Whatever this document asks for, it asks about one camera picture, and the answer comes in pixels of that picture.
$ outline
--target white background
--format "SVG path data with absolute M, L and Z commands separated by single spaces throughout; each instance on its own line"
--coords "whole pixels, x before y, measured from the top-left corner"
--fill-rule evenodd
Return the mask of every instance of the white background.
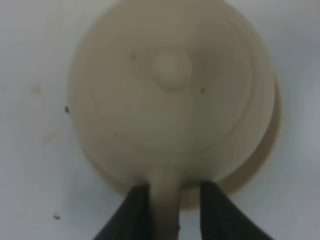
M 320 1 L 231 3 L 263 36 L 284 99 L 271 163 L 232 200 L 277 240 L 320 239 Z M 90 240 L 122 201 L 87 164 L 64 112 L 72 54 L 110 4 L 0 1 L 2 240 Z M 181 240 L 200 239 L 197 211 L 180 221 Z

